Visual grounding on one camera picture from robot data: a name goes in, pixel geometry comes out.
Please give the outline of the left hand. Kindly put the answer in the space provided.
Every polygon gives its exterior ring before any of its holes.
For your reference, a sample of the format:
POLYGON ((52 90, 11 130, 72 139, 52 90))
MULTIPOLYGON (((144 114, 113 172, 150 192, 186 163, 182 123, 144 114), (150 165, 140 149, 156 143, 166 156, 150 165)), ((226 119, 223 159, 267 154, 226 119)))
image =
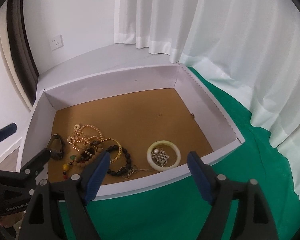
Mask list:
POLYGON ((15 226, 15 224, 23 219, 24 215, 24 212, 19 212, 12 215, 2 216, 0 217, 0 226, 5 228, 15 226))

